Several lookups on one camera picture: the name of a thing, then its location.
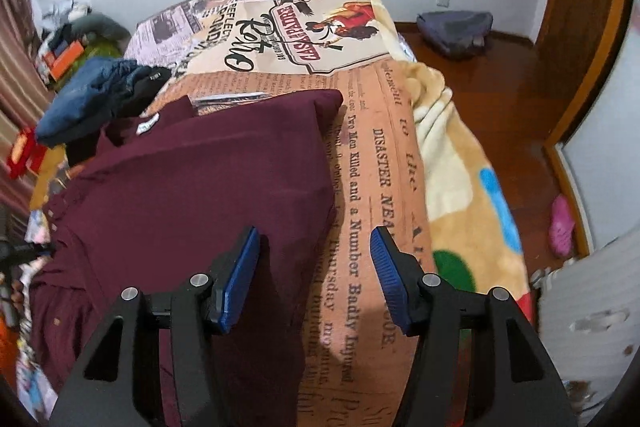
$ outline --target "pink shoe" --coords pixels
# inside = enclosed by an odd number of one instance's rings
[[[551,204],[551,227],[549,227],[549,244],[554,253],[560,257],[568,257],[572,251],[572,232],[575,221],[571,215],[569,202],[560,194]]]

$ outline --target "wooden floor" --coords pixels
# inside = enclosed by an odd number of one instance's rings
[[[550,206],[559,194],[542,144],[568,100],[554,98],[534,49],[490,38],[485,55],[463,62],[440,57],[417,33],[403,33],[418,60],[439,69],[453,100],[498,174],[520,230],[529,274],[560,267],[549,250]]]

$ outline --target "metal screw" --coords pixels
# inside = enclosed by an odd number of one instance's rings
[[[506,301],[509,299],[509,292],[504,288],[500,288],[500,287],[494,288],[494,290],[492,291],[492,294],[496,299],[498,299],[498,301]]]
[[[190,281],[192,286],[204,286],[207,282],[209,282],[209,277],[204,273],[196,273],[193,277],[191,277]]]
[[[434,273],[426,273],[422,277],[422,282],[424,282],[427,286],[440,286],[442,280]]]
[[[120,297],[122,297],[122,299],[126,301],[135,299],[137,296],[138,296],[138,290],[136,288],[133,288],[133,286],[130,286],[129,288],[124,288],[124,290],[122,290],[122,293],[120,294]]]

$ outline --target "curtain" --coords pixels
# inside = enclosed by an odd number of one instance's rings
[[[0,203],[26,215],[34,178],[11,180],[4,163],[20,129],[34,126],[52,96],[33,66],[40,39],[30,0],[0,0]]]

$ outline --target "blue denim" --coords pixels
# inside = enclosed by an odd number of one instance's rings
[[[36,140],[54,147],[86,136],[115,118],[151,68],[124,58],[89,58],[60,90],[36,126]]]

